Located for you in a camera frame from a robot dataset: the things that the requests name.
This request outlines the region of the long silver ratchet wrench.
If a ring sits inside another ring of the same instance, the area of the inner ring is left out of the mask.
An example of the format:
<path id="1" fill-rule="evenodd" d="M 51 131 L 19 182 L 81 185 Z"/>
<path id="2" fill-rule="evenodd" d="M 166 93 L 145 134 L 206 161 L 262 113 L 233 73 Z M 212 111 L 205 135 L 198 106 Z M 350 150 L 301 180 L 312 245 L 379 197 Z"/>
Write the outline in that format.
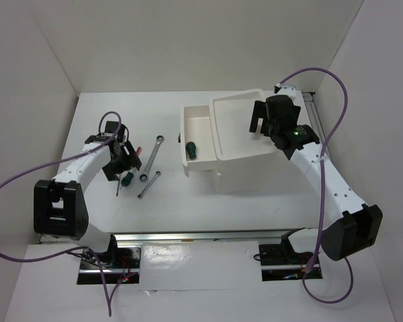
<path id="1" fill-rule="evenodd" d="M 158 150 L 159 150 L 161 144 L 164 142 L 164 140 L 165 140 L 165 138 L 162 135 L 158 135 L 156 137 L 156 142 L 155 142 L 154 148 L 152 149 L 152 152 L 146 163 L 146 166 L 144 167 L 144 170 L 140 173 L 140 176 L 139 176 L 140 182 L 146 182 L 148 180 L 150 170 L 152 168 L 152 165 L 154 163 Z"/>

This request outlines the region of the aluminium front rail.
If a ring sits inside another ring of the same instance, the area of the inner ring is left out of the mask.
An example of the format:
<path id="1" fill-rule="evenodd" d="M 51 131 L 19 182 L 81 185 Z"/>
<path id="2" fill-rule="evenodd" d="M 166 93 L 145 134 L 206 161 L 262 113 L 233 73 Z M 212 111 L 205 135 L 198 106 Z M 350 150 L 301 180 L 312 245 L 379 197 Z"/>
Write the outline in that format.
<path id="1" fill-rule="evenodd" d="M 237 231 L 178 231 L 178 232 L 144 232 L 144 233 L 115 233 L 120 246 L 173 242 L 234 242 L 234 241 L 274 241 L 296 229 L 256 229 Z"/>

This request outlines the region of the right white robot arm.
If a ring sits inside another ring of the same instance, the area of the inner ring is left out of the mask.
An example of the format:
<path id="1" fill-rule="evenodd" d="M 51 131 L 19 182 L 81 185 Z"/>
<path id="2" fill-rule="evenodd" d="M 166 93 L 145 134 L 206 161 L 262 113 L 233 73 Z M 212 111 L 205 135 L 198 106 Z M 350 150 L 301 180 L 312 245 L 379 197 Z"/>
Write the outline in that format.
<path id="1" fill-rule="evenodd" d="M 255 101 L 249 131 L 270 138 L 323 197 L 330 225 L 322 230 L 320 246 L 331 260 L 339 261 L 375 243 L 383 213 L 359 197 L 321 154 L 315 131 L 298 124 L 300 110 L 287 95 Z"/>

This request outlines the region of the white drawer cabinet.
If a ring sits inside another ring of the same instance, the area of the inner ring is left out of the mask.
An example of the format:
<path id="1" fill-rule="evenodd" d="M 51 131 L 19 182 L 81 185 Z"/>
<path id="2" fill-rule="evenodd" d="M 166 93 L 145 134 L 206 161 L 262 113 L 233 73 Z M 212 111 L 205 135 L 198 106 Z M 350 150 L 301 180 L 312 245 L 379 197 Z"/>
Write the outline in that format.
<path id="1" fill-rule="evenodd" d="M 256 101 L 265 101 L 261 89 L 210 99 L 210 122 L 217 158 L 212 171 L 216 193 L 259 191 L 273 174 L 278 150 L 270 138 L 249 131 Z"/>

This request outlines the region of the stubby green screwdriver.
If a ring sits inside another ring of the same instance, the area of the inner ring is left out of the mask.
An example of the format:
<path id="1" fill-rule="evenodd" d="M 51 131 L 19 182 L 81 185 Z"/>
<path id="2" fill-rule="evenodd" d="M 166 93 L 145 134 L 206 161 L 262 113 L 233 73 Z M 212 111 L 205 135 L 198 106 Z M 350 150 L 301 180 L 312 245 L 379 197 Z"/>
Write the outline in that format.
<path id="1" fill-rule="evenodd" d="M 134 173 L 133 172 L 128 172 L 121 180 L 121 186 L 127 187 L 131 184 L 132 180 L 134 178 Z"/>
<path id="2" fill-rule="evenodd" d="M 197 159 L 197 146 L 195 142 L 193 141 L 187 142 L 185 145 L 185 151 L 187 152 L 190 160 Z"/>

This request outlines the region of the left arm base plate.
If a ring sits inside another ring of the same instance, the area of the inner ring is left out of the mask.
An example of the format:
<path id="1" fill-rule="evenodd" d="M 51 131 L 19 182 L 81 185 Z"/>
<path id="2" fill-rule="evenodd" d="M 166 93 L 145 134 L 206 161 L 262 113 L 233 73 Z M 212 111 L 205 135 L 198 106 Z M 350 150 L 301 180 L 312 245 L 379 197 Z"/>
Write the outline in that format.
<path id="1" fill-rule="evenodd" d="M 129 245 L 120 248 L 118 257 L 108 263 L 102 262 L 101 267 L 106 284 L 117 284 L 122 279 L 122 284 L 138 284 L 140 282 L 140 260 L 142 245 Z M 99 265 L 93 255 L 87 251 L 67 252 L 79 260 L 78 285 L 101 284 Z"/>

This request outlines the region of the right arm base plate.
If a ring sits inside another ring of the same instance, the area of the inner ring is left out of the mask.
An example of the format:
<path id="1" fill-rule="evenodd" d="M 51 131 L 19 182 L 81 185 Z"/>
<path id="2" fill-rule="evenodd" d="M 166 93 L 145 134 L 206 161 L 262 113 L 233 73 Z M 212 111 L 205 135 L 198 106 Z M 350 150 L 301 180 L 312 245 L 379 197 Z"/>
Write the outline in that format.
<path id="1" fill-rule="evenodd" d="M 261 265 L 262 281 L 302 280 L 312 253 L 296 253 L 279 244 L 260 244 L 253 256 Z"/>

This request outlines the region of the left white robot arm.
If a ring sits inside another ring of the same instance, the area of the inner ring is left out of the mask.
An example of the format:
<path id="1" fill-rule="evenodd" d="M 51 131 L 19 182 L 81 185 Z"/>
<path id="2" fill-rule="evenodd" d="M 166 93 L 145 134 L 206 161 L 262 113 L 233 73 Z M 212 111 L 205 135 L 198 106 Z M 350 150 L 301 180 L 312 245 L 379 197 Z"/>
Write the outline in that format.
<path id="1" fill-rule="evenodd" d="M 142 163 L 133 145 L 121 135 L 90 136 L 81 155 L 52 179 L 35 184 L 34 231 L 87 246 L 98 263 L 110 268 L 119 260 L 116 237 L 90 223 L 84 194 L 99 172 L 110 182 L 118 181 L 120 174 L 138 170 Z"/>

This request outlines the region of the aluminium side rail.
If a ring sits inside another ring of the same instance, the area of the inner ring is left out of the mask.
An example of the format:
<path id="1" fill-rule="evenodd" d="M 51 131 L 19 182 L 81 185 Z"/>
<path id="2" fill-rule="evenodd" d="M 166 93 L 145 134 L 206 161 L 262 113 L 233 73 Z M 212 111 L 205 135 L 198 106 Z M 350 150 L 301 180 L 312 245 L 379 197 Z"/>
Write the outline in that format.
<path id="1" fill-rule="evenodd" d="M 315 131 L 316 135 L 320 138 L 320 141 L 323 144 L 325 142 L 326 136 L 322 128 L 320 117 L 316 108 L 314 93 L 303 92 L 302 97 L 306 106 L 306 111 L 308 113 L 312 129 Z"/>

